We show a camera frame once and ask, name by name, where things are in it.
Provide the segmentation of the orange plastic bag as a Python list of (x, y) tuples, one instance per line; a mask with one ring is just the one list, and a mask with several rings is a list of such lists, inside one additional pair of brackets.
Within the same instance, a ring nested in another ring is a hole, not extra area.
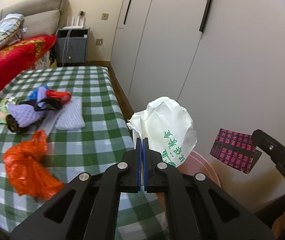
[(32, 138), (10, 147), (3, 156), (9, 184), (18, 195), (50, 199), (63, 187), (40, 163), (48, 150), (46, 134), (36, 131)]

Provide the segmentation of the purple foam net sleeve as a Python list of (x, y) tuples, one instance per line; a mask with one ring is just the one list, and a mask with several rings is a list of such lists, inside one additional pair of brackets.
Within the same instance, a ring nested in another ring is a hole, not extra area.
[(46, 87), (39, 87), (37, 90), (36, 102), (33, 102), (32, 104), (8, 104), (9, 114), (17, 121), (19, 127), (28, 127), (30, 124), (33, 124), (38, 121), (40, 117), (47, 114), (48, 111), (35, 111), (34, 108), (34, 106), (39, 106), (40, 108), (43, 107), (44, 102), (41, 102), (41, 100), (47, 97), (47, 90), (48, 89)]

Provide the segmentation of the beige upholstered headboard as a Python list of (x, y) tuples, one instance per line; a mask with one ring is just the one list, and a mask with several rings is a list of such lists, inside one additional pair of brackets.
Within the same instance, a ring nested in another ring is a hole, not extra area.
[(8, 14), (22, 14), (23, 40), (41, 35), (54, 35), (68, 18), (69, 0), (25, 0), (0, 10), (0, 20)]

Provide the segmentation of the red floral blanket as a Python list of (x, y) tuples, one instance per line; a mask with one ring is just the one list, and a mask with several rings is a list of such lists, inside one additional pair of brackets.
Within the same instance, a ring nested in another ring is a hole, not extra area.
[(0, 91), (19, 73), (29, 70), (56, 42), (56, 35), (41, 35), (0, 50)]

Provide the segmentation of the clear plastic tube package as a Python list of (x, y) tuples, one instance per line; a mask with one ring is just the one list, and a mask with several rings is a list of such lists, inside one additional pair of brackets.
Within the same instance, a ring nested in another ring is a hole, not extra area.
[(42, 124), (39, 127), (39, 130), (42, 130), (44, 132), (46, 138), (49, 137), (61, 113), (61, 109), (57, 111), (50, 111), (44, 118)]

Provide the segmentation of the blue plastic bag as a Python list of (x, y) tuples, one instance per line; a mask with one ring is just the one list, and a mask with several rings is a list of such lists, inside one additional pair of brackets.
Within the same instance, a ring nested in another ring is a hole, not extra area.
[[(44, 87), (46, 90), (49, 90), (49, 87), (48, 87), (47, 85), (41, 85), (41, 87)], [(39, 90), (39, 87), (36, 88), (36, 89), (28, 96), (28, 100), (35, 100), (35, 99), (37, 99), (38, 90)]]

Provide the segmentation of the white wardrobe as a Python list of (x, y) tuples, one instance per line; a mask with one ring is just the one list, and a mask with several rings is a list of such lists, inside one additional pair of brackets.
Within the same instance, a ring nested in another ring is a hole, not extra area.
[(285, 0), (123, 0), (111, 64), (135, 112), (161, 96), (187, 109), (196, 151), (246, 208), (285, 194), (266, 154), (249, 174), (210, 155), (221, 128), (285, 145)]

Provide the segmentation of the white paper bag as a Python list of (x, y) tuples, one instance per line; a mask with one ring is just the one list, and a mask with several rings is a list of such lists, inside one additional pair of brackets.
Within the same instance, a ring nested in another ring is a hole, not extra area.
[(133, 141), (148, 139), (149, 149), (161, 153), (162, 161), (178, 167), (186, 161), (197, 143), (193, 120), (186, 108), (162, 96), (127, 121)]

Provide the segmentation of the brown camouflage cloth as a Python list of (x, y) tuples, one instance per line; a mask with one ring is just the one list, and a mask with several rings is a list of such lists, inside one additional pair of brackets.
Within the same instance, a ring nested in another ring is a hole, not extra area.
[(29, 129), (29, 127), (19, 127), (16, 119), (10, 114), (6, 116), (6, 124), (7, 124), (8, 129), (12, 133), (16, 133), (16, 134), (26, 133)]

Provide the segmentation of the pink plastic trash bin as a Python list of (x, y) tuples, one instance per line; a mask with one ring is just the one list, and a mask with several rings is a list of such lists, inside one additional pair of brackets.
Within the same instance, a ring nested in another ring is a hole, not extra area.
[[(178, 169), (181, 173), (191, 176), (195, 175), (196, 173), (203, 173), (221, 187), (220, 179), (213, 166), (202, 155), (194, 150), (190, 153), (186, 161), (178, 166)], [(164, 193), (156, 193), (156, 195), (161, 204), (161, 207), (165, 209)], [(156, 217), (159, 222), (167, 222), (166, 211), (160, 215), (156, 215)]]

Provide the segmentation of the green panda snack packet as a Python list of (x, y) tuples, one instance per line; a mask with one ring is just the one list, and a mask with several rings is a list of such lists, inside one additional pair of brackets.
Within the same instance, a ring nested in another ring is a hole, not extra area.
[(17, 99), (14, 96), (4, 98), (0, 101), (0, 124), (6, 123), (6, 116), (9, 115), (8, 105), (16, 104)]

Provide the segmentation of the grey bedside cabinet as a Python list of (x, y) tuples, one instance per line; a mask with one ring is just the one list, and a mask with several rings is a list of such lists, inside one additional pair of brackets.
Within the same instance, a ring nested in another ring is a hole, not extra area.
[(87, 62), (90, 29), (58, 29), (56, 40), (57, 64)]

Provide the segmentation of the black plastic wrapper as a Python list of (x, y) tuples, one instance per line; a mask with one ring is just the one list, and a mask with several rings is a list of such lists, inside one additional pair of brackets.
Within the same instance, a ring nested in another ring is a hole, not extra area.
[(28, 100), (28, 101), (21, 101), (19, 105), (29, 105), (34, 108), (34, 111), (56, 111), (62, 109), (62, 103), (57, 99), (52, 98), (44, 98), (37, 102), (36, 99)]

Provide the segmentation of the red snack bag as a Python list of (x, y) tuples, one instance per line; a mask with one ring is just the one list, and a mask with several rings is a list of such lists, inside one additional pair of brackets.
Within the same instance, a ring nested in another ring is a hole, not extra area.
[(68, 103), (72, 98), (70, 92), (58, 92), (52, 89), (46, 91), (46, 96), (51, 99), (59, 100), (62, 104)]

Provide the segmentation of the pink patterned black box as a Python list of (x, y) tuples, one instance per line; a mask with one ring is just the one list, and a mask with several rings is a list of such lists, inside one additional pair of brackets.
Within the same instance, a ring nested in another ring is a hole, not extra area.
[(262, 152), (252, 143), (251, 135), (220, 129), (210, 155), (238, 171), (248, 174)]

